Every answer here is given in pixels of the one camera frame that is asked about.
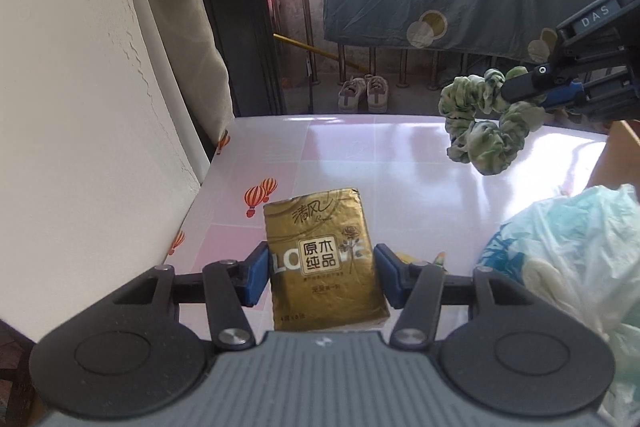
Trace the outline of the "right white sneaker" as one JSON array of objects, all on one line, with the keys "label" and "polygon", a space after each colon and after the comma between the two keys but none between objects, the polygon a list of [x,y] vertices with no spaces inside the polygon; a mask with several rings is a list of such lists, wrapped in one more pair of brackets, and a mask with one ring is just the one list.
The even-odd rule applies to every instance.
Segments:
[{"label": "right white sneaker", "polygon": [[384,114],[388,107],[388,82],[378,75],[364,77],[367,83],[367,104],[370,113]]}]

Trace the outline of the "gold tissue pack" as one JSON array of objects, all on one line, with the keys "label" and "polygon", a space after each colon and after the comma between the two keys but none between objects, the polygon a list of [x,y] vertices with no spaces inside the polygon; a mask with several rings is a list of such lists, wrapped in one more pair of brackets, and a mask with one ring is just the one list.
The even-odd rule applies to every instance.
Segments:
[{"label": "gold tissue pack", "polygon": [[270,202],[264,218],[274,329],[358,329],[388,319],[357,190]]}]

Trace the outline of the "white plastic bag bundle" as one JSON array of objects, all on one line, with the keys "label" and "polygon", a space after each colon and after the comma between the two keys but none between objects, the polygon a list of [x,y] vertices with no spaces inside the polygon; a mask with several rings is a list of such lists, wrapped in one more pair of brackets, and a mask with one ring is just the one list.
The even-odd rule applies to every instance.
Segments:
[{"label": "white plastic bag bundle", "polygon": [[597,333],[615,358],[602,414],[639,422],[639,199],[630,184],[535,202],[500,225],[480,265]]}]

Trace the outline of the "green white scrunchie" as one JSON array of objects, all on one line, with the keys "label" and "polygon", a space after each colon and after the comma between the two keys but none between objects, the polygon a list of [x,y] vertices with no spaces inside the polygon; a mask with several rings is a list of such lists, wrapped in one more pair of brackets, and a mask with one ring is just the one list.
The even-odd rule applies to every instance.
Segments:
[{"label": "green white scrunchie", "polygon": [[526,72],[523,66],[505,74],[491,68],[481,76],[458,76],[442,88],[438,110],[449,135],[449,159],[470,164],[483,176],[495,176],[511,166],[529,133],[546,119],[541,98],[510,103],[502,97],[502,88]]}]

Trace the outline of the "brown cardboard box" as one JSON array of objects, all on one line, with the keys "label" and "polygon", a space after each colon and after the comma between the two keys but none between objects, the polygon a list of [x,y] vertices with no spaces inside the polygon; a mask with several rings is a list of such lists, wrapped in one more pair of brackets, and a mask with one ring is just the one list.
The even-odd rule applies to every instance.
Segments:
[{"label": "brown cardboard box", "polygon": [[640,122],[613,122],[604,150],[587,183],[588,187],[602,185],[617,190],[623,184],[640,191]]}]

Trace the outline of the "metal balcony railing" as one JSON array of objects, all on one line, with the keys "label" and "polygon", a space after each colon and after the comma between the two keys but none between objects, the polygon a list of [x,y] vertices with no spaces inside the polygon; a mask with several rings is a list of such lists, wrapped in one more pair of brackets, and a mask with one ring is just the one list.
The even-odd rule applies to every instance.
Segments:
[{"label": "metal balcony railing", "polygon": [[[324,0],[279,0],[280,29],[285,37],[338,54],[336,43],[324,38]],[[292,78],[296,72],[307,69],[318,81],[340,80],[340,64],[328,58],[306,52],[295,46],[281,44],[283,75]],[[410,86],[423,84],[428,90],[444,87],[454,77],[464,72],[480,75],[490,65],[490,57],[451,51],[402,50],[396,48],[362,48],[348,46],[346,60],[374,70],[387,80],[398,80],[400,72],[406,72]],[[346,74],[362,76],[364,72],[346,66]]]}]

